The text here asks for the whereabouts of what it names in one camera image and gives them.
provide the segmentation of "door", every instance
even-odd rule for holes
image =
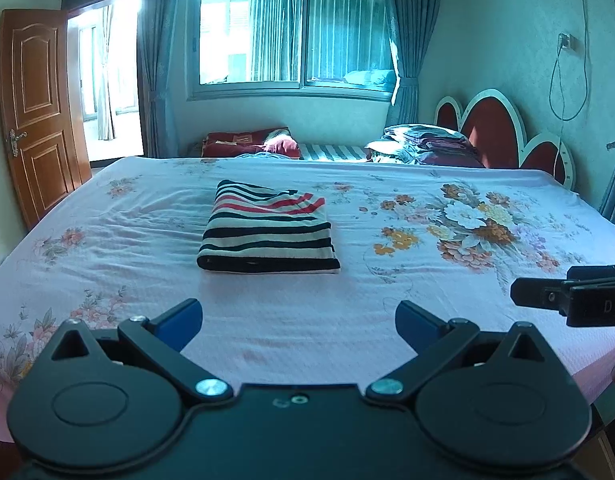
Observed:
[[[20,208],[30,229],[92,176],[84,136],[75,138],[72,129],[66,48],[66,12],[2,12],[2,132]]]

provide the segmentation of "door handle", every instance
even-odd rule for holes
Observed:
[[[27,132],[23,132],[20,135],[16,135],[14,130],[10,130],[10,147],[12,148],[12,155],[18,156],[18,141],[27,137]]]

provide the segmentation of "headboard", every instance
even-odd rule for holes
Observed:
[[[542,170],[565,188],[574,187],[574,164],[562,140],[542,133],[527,142],[518,110],[498,90],[480,92],[465,112],[456,99],[443,97],[436,108],[435,124],[467,137],[481,153],[486,168]]]

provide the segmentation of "bed sheet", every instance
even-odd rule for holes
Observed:
[[[199,269],[224,178],[324,196],[341,273]],[[200,300],[204,324],[183,354],[235,387],[365,388],[415,355],[394,324],[408,299],[483,330],[535,323],[592,400],[609,383],[615,328],[568,328],[509,298],[516,277],[564,277],[576,264],[615,264],[615,226],[540,171],[125,158],[54,208],[0,267],[0,440],[9,396],[62,320],[111,328],[186,298]]]

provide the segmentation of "red pillow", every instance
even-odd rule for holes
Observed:
[[[290,158],[301,157],[298,144],[286,127],[241,134],[209,134],[203,142],[201,156],[219,158],[258,152],[278,153]]]

